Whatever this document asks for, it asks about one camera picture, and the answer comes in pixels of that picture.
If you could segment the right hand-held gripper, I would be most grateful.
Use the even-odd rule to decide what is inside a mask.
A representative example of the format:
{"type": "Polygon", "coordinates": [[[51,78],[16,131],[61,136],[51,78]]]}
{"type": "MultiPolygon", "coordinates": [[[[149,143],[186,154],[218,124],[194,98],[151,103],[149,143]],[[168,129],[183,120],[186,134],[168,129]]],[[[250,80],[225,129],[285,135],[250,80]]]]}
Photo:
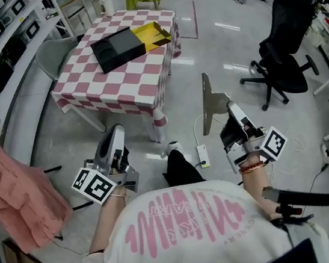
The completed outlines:
{"type": "Polygon", "coordinates": [[[230,118],[220,133],[224,150],[235,173],[252,153],[267,162],[277,161],[287,143],[287,138],[276,128],[257,127],[234,101],[227,104],[230,118]]]}

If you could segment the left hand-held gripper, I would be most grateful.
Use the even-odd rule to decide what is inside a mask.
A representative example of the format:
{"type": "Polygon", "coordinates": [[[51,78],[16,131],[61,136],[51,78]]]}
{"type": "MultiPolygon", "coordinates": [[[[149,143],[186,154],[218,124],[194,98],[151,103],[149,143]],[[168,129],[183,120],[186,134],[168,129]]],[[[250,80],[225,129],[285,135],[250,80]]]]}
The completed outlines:
{"type": "Polygon", "coordinates": [[[128,154],[124,127],[116,124],[100,141],[94,159],[85,160],[72,189],[100,205],[118,186],[136,193],[139,173],[129,165],[128,154]]]}

